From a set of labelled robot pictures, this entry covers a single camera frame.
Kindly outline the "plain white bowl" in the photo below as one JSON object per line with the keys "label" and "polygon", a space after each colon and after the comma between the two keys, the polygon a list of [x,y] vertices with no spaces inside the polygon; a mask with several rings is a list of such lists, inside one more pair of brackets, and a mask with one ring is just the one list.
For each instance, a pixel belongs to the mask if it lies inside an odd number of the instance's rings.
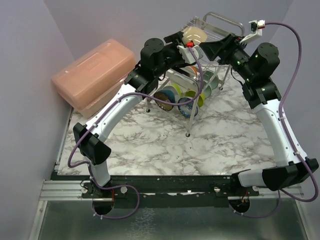
{"label": "plain white bowl", "polygon": [[207,34],[196,26],[189,26],[182,31],[182,42],[186,45],[189,42],[193,42],[195,45],[199,45],[205,42],[208,38]]}

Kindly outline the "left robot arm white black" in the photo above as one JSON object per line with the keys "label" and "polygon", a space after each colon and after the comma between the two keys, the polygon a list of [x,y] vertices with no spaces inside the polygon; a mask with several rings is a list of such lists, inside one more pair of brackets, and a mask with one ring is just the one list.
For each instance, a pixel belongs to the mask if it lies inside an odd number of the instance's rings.
{"label": "left robot arm white black", "polygon": [[164,39],[148,39],[140,51],[140,61],[128,73],[118,93],[93,119],[73,127],[74,148],[86,157],[84,164],[95,181],[93,191],[97,196],[106,197],[111,190],[107,166],[111,149],[105,145],[106,139],[118,122],[158,87],[160,76],[173,67],[187,66],[179,51],[183,46],[181,31]]}

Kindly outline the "lime green white bowl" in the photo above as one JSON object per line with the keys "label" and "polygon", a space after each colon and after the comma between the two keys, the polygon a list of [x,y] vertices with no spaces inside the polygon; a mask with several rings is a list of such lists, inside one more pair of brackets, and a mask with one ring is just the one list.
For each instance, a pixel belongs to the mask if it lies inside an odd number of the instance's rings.
{"label": "lime green white bowl", "polygon": [[180,86],[178,84],[175,84],[175,83],[171,84],[170,86],[171,86],[171,89],[174,92],[174,94],[180,98],[182,96],[182,94],[183,94]]}

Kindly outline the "white orange bowl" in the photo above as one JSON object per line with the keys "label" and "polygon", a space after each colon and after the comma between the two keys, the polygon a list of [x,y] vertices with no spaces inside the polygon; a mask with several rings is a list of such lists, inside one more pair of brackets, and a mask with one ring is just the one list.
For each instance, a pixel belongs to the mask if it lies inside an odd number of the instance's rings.
{"label": "white orange bowl", "polygon": [[186,66],[185,69],[190,72],[193,73],[195,76],[198,75],[198,71],[194,66]]}

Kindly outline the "blue white patterned bowl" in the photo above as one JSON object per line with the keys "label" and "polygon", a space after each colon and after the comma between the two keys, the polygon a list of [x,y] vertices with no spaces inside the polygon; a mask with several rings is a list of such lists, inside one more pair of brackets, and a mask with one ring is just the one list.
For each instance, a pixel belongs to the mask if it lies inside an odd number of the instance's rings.
{"label": "blue white patterned bowl", "polygon": [[[191,100],[192,98],[191,97],[181,97],[179,100],[178,100],[178,103],[186,103],[188,102],[189,100]],[[194,106],[194,101],[188,103],[188,104],[184,104],[184,105],[179,105],[178,106],[178,110],[180,111],[180,113],[187,117],[187,118],[190,118],[191,117],[191,114],[192,114],[192,110],[193,110],[193,106]]]}

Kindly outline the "mint green brown-rimmed bowl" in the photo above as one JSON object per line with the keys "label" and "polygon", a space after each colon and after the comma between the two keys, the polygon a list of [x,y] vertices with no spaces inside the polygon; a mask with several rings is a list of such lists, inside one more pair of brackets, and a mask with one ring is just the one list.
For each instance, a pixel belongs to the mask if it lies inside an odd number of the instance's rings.
{"label": "mint green brown-rimmed bowl", "polygon": [[[206,71],[203,73],[204,82],[207,84],[207,83],[210,81],[210,79],[212,78],[212,76],[213,76],[214,74],[215,74],[214,72],[212,72],[212,71],[210,71],[210,70],[206,70]],[[213,80],[211,81],[210,86],[211,86],[211,88],[215,89],[215,88],[217,88],[218,84],[219,84],[219,78],[218,78],[218,76],[216,75],[216,76],[213,78]]]}

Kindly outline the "stainless steel dish rack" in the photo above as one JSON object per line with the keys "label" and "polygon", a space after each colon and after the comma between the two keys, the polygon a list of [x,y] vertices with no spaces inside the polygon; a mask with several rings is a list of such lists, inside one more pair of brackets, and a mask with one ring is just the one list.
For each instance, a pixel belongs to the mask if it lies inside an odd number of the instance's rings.
{"label": "stainless steel dish rack", "polygon": [[[185,24],[182,30],[186,30],[187,28],[191,27],[198,27],[207,34],[207,39],[209,41],[217,41],[223,36],[226,36],[227,32],[225,30],[207,22],[208,16],[217,18],[230,25],[237,26],[240,28],[240,35],[243,36],[245,34],[245,27],[242,23],[213,11],[205,14],[203,19],[199,19],[196,16],[193,17],[187,24]],[[172,120],[182,125],[186,129],[185,136],[187,138],[190,137],[190,131],[194,123],[194,118],[196,115],[198,115],[199,109],[204,105],[205,99],[214,97],[219,94],[219,91],[223,90],[227,75],[232,69],[232,67],[228,65],[223,79],[220,79],[218,77],[218,73],[223,67],[223,65],[214,65],[207,60],[202,61],[201,68],[203,72],[203,88],[201,94],[192,103],[176,107],[177,110],[179,110],[179,112],[188,120],[187,122],[183,122],[173,115],[173,106],[171,107],[171,110],[167,110],[167,107],[162,107],[156,103],[151,103],[149,98],[146,100],[146,112],[149,113],[152,107],[159,108],[160,112],[165,116],[170,117]],[[192,98],[191,96],[188,96],[187,93],[191,91],[197,93],[200,85],[200,69],[197,66],[189,66],[182,70],[168,70],[166,72],[166,77],[163,84],[153,92],[157,93],[163,89],[167,89],[175,94],[174,99],[177,102],[182,99],[185,103],[188,101],[188,99]]]}

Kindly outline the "dark teal beige bowl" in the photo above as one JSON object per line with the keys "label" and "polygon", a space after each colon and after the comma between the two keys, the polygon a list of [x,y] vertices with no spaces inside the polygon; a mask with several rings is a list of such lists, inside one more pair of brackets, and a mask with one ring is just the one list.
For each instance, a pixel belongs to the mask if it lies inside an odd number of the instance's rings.
{"label": "dark teal beige bowl", "polygon": [[155,103],[164,111],[171,111],[174,106],[170,103],[175,103],[175,94],[169,89],[161,89],[153,94],[157,100]]}

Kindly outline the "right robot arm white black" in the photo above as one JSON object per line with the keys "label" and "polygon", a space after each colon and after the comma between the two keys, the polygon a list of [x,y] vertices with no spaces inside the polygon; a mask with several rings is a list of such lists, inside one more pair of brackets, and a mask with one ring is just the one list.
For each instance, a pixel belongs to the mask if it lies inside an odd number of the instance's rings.
{"label": "right robot arm white black", "polygon": [[280,108],[281,94],[271,75],[280,64],[278,48],[268,42],[261,43],[252,55],[248,55],[241,38],[229,34],[219,41],[202,42],[200,48],[210,61],[231,67],[244,79],[242,93],[254,111],[271,144],[275,167],[245,170],[232,174],[229,189],[240,196],[248,187],[280,190],[304,182],[315,172],[319,164],[309,158],[299,145],[285,112]]}

